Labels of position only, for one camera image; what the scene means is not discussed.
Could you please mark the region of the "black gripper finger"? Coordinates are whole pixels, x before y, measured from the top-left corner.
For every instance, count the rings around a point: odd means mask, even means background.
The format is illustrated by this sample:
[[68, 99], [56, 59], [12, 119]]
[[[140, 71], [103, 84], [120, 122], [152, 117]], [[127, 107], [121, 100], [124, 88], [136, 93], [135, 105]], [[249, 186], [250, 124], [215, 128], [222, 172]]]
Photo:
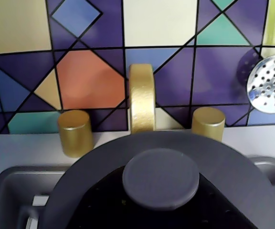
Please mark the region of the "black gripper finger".
[[80, 229], [160, 229], [159, 216], [135, 204], [126, 194], [124, 167], [97, 182], [83, 196], [78, 209]]
[[200, 175], [193, 198], [176, 210], [164, 213], [162, 229], [255, 229], [208, 179]]

